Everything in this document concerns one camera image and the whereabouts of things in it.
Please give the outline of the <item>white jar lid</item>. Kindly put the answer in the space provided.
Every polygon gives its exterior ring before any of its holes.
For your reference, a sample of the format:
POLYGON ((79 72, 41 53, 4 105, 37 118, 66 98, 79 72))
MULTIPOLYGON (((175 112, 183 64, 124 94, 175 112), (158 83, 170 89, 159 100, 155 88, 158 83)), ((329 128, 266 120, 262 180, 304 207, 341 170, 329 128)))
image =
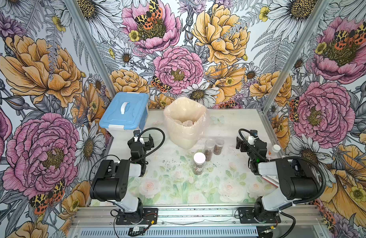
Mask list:
POLYGON ((197 152, 193 156, 193 161, 197 165, 202 165, 206 162, 206 156, 202 152, 197 152))

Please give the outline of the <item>clear jar with rose tea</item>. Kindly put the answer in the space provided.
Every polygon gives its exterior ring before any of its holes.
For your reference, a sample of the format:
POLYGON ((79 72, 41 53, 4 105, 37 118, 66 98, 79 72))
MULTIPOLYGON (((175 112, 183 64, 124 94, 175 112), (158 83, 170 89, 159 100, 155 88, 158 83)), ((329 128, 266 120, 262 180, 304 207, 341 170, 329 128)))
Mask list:
POLYGON ((193 172, 196 175, 203 173, 204 166, 206 163, 206 156, 202 152, 197 152, 193 156, 193 172))

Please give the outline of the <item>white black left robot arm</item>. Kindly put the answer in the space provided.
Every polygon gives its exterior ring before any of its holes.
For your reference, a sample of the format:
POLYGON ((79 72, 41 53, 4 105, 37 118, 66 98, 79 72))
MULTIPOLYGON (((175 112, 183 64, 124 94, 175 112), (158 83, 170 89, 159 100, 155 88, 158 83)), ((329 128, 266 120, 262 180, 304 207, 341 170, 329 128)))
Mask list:
POLYGON ((133 137, 128 141, 130 159, 103 160, 91 184, 90 196, 101 202, 110 202, 119 208, 117 221, 120 225, 136 224, 144 219, 140 198, 127 191, 131 178, 144 176, 147 162, 142 156, 154 147, 152 136, 133 137))

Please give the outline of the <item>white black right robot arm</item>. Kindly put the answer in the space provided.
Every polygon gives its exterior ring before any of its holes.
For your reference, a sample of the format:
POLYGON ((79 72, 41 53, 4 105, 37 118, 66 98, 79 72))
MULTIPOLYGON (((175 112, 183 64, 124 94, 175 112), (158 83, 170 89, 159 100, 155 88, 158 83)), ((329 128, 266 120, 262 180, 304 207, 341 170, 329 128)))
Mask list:
POLYGON ((238 210, 241 223, 280 223, 279 212, 299 203, 307 203, 318 198, 324 191, 311 167, 317 164, 302 157, 268 160, 267 143, 252 136, 250 144, 241 136, 236 138, 236 149, 246 152, 251 172, 261 177, 276 177, 278 188, 256 199, 252 208, 238 210))

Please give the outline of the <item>open clear jar dried tea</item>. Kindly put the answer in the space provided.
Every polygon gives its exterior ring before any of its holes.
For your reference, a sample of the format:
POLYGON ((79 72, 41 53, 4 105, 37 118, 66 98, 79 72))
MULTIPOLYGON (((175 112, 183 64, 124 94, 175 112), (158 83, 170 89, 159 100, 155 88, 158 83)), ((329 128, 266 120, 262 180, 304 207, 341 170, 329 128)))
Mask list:
POLYGON ((213 139, 207 139, 204 144, 204 155, 206 158, 206 161, 211 161, 213 150, 215 147, 215 140, 213 139))

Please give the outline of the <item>small white capped bottle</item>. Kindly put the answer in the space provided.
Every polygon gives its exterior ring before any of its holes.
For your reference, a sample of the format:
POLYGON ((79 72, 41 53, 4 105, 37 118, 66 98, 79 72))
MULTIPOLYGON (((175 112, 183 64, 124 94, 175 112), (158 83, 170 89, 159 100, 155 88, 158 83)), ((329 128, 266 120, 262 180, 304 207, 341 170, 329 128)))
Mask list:
POLYGON ((274 144, 268 150, 268 156, 270 159, 277 159, 280 157, 279 153, 281 151, 281 147, 278 144, 274 144))

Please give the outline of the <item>pink white paper packet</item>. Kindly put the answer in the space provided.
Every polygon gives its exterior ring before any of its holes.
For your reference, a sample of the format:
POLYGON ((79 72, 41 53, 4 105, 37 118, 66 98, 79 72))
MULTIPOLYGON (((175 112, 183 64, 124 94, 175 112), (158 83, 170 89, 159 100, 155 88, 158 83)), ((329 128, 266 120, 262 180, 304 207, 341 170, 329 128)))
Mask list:
POLYGON ((261 177, 264 180, 266 180, 267 182, 269 182, 272 185, 274 185, 275 187, 279 187, 280 186, 278 176, 274 176, 274 175, 263 175, 261 177))

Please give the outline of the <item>blue lidded storage box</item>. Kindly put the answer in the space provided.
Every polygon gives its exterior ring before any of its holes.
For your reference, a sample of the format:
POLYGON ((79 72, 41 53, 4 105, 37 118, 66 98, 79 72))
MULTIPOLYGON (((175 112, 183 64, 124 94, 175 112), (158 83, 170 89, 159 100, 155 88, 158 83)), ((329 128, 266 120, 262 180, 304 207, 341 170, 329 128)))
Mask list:
POLYGON ((129 139, 134 131, 144 130, 148 102, 147 93, 119 92, 105 110, 99 126, 115 139, 129 139))

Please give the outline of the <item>bin with pink bag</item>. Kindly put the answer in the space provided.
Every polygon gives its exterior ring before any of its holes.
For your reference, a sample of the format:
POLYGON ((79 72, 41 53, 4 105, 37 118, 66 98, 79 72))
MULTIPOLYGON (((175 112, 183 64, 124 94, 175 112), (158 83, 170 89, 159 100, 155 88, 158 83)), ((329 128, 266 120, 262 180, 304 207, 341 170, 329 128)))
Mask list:
POLYGON ((191 149, 202 138, 208 124, 207 108, 186 97, 173 101, 163 114, 170 140, 183 149, 191 149))

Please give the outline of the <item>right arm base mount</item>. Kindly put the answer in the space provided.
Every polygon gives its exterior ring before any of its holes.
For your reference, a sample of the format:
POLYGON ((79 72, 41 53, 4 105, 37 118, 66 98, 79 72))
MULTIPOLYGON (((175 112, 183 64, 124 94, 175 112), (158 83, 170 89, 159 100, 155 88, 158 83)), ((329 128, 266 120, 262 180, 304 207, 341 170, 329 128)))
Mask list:
POLYGON ((279 224, 281 223, 278 212, 256 211, 254 207, 240 207, 235 212, 235 217, 241 224, 279 224))

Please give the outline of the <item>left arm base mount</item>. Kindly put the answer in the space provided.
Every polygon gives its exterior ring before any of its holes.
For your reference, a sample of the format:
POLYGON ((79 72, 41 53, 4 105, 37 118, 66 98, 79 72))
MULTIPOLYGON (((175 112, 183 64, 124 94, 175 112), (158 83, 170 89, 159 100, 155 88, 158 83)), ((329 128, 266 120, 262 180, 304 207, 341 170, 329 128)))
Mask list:
POLYGON ((153 225, 158 220, 158 208, 142 208, 133 213, 120 212, 115 219, 116 225, 153 225))

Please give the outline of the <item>aluminium front rail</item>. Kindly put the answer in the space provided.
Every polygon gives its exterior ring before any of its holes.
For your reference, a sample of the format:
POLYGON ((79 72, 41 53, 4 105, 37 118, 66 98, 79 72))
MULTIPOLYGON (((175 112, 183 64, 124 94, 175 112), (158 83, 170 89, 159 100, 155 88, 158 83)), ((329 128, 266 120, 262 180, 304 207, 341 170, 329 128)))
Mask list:
POLYGON ((160 205, 145 207, 143 221, 121 221, 116 207, 80 209, 70 238, 330 238, 314 205, 298 205, 267 221, 253 218, 251 205, 160 205))

